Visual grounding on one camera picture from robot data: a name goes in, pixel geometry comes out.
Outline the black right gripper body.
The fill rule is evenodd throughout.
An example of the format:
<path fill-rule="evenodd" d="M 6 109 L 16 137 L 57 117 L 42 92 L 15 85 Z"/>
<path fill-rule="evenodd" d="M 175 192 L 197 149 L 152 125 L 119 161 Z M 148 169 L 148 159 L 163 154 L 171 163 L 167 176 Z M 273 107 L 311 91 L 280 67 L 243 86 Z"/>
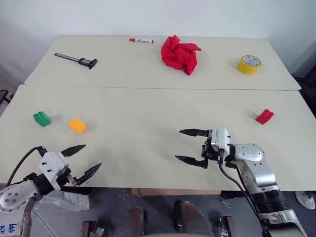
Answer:
<path fill-rule="evenodd" d="M 206 138 L 204 145 L 202 145 L 201 157 L 206 160 L 206 169 L 208 168 L 208 161 L 219 161 L 224 155 L 224 141 L 220 138 L 221 131 L 219 129 L 209 130 L 209 137 Z"/>

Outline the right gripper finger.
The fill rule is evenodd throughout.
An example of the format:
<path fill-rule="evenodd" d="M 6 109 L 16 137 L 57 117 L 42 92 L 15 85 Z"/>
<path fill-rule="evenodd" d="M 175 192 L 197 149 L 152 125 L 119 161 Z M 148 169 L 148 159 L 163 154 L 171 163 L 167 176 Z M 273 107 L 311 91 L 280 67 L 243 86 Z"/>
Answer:
<path fill-rule="evenodd" d="M 206 169 L 206 160 L 196 160 L 195 158 L 178 155 L 176 155 L 175 157 L 186 164 Z"/>
<path fill-rule="evenodd" d="M 180 130 L 179 133 L 189 135 L 189 136 L 194 136 L 194 137 L 196 136 L 209 137 L 209 130 L 201 130 L 201 129 L 195 129 L 195 128 L 183 129 L 183 130 Z"/>

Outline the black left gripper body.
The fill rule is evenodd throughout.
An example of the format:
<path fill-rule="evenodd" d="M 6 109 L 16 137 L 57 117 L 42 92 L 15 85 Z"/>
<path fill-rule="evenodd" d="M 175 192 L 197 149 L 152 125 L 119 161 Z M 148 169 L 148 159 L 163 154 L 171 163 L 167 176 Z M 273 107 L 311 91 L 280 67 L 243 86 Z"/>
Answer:
<path fill-rule="evenodd" d="M 70 184 L 73 187 L 77 185 L 76 180 L 71 175 L 71 170 L 66 168 L 63 174 L 60 174 L 57 178 L 57 184 L 60 188 L 64 187 L 66 184 Z"/>

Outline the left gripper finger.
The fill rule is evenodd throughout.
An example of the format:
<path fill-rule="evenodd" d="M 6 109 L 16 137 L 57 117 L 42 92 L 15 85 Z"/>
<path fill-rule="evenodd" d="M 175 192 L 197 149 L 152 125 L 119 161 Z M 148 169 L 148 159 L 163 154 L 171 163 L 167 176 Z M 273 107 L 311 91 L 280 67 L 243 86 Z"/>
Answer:
<path fill-rule="evenodd" d="M 102 164 L 99 163 L 95 166 L 93 166 L 92 168 L 88 169 L 87 171 L 84 172 L 84 175 L 81 176 L 80 178 L 74 178 L 76 185 L 80 186 L 81 184 L 83 184 L 85 181 L 87 181 L 88 179 L 90 179 L 96 172 L 97 170 L 100 168 Z"/>
<path fill-rule="evenodd" d="M 76 146 L 73 146 L 73 147 L 69 147 L 63 151 L 61 151 L 61 154 L 64 156 L 64 157 L 70 157 L 76 153 L 78 153 L 80 150 L 82 150 L 84 147 L 86 147 L 85 144 L 83 145 L 76 145 Z"/>

